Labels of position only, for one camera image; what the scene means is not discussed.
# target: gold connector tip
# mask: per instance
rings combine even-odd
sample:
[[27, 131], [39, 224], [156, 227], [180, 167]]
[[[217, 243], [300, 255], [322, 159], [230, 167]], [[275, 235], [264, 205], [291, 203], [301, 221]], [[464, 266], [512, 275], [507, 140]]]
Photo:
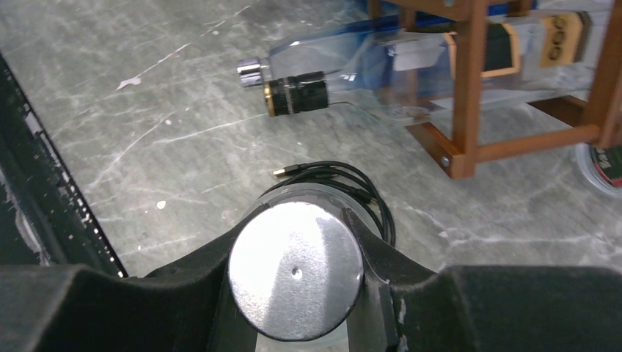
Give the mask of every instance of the gold connector tip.
[[274, 102], [272, 101], [272, 90], [270, 89], [270, 84], [268, 82], [263, 85], [263, 98], [266, 100], [266, 107], [268, 108], [268, 116], [275, 117], [277, 114], [274, 113]]

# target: small hole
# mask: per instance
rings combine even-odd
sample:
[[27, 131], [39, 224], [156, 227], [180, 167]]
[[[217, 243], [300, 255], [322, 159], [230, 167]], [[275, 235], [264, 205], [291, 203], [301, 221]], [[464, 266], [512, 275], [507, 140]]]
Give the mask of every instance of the small hole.
[[292, 276], [294, 279], [300, 279], [302, 277], [302, 270], [300, 268], [295, 267], [292, 269]]

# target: black cable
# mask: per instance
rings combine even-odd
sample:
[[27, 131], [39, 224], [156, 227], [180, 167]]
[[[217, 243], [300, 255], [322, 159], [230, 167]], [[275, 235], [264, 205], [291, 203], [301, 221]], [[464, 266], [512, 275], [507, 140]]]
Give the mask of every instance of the black cable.
[[[391, 210], [380, 197], [380, 193], [370, 178], [356, 167], [340, 161], [316, 161], [308, 164], [290, 165], [275, 171], [274, 175], [292, 177], [270, 187], [263, 194], [294, 183], [319, 183], [335, 188], [356, 200], [370, 214], [373, 222], [380, 230], [382, 239], [391, 246], [395, 246], [395, 222]], [[336, 181], [334, 177], [343, 177], [357, 184], [360, 188]], [[380, 219], [369, 207], [368, 204], [370, 203], [378, 205]]]

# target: wooden leg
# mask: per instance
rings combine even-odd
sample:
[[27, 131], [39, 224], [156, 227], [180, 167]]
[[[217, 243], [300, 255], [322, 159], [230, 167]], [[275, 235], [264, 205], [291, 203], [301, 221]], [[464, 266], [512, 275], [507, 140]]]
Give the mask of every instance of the wooden leg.
[[464, 168], [464, 154], [433, 124], [426, 122], [407, 127], [428, 154], [451, 178]]
[[622, 0], [617, 0], [611, 9], [611, 17], [599, 65], [594, 75], [592, 90], [583, 112], [584, 123], [601, 128], [596, 141], [597, 147], [612, 146], [614, 127], [622, 104]]
[[371, 20], [377, 20], [382, 16], [381, 0], [367, 0], [367, 13]]
[[[586, 102], [579, 98], [567, 95], [560, 98], [533, 101], [529, 105], [572, 127], [585, 125], [583, 122], [583, 111], [585, 110]], [[613, 127], [611, 140], [608, 145], [622, 145], [622, 112], [618, 113], [617, 122]]]
[[414, 31], [415, 14], [413, 9], [400, 6], [400, 28], [404, 28], [408, 32]]
[[530, 10], [533, 0], [515, 0], [508, 3], [508, 17], [522, 17]]
[[469, 16], [456, 23], [456, 68], [453, 103], [453, 143], [464, 153], [464, 168], [452, 178], [475, 173], [480, 127], [481, 72], [488, 22], [486, 0], [468, 1]]
[[478, 162], [510, 158], [517, 155], [535, 153], [577, 143], [589, 143], [598, 138], [600, 128], [585, 125], [562, 131], [553, 131], [509, 141], [486, 144], [478, 150]]

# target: cylindrical holder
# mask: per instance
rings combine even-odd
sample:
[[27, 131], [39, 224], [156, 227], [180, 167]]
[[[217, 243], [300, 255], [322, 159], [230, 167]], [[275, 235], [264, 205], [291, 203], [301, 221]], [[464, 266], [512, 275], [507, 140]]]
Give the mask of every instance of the cylindrical holder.
[[[317, 183], [275, 189], [244, 216], [266, 203], [271, 207], [247, 224], [231, 251], [236, 304], [269, 345], [311, 350], [343, 341], [363, 276], [358, 243], [340, 212], [352, 209], [380, 237], [378, 228], [357, 201]], [[310, 341], [280, 342], [303, 340]]]

